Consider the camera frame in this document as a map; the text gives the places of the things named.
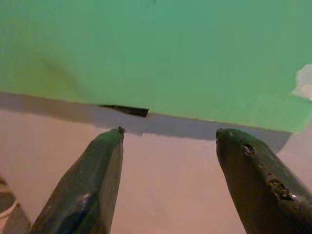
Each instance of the green foam board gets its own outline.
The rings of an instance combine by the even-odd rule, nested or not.
[[[2,0],[0,91],[297,132],[310,0]]]

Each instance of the green surface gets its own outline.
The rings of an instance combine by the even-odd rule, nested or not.
[[[311,0],[2,0],[0,91],[301,131]]]

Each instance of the beige surface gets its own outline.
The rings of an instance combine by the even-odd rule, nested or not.
[[[224,125],[0,98],[0,172],[32,221],[90,140],[121,125],[128,132],[112,234],[244,233],[215,153],[215,130]],[[289,137],[245,130],[277,150]],[[291,136],[279,153],[310,189],[311,130]]]

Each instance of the green board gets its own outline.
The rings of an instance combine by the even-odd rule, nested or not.
[[[301,131],[311,0],[2,0],[0,91]]]

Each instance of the black object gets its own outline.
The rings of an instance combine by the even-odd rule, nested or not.
[[[261,140],[219,129],[217,155],[247,234],[312,234],[312,195]]]
[[[90,142],[65,173],[31,234],[109,234],[121,175],[124,129]]]
[[[121,111],[126,114],[134,115],[134,116],[146,117],[148,113],[148,109],[142,109],[142,108],[116,106],[116,105],[100,105],[100,106],[109,107],[109,108]]]

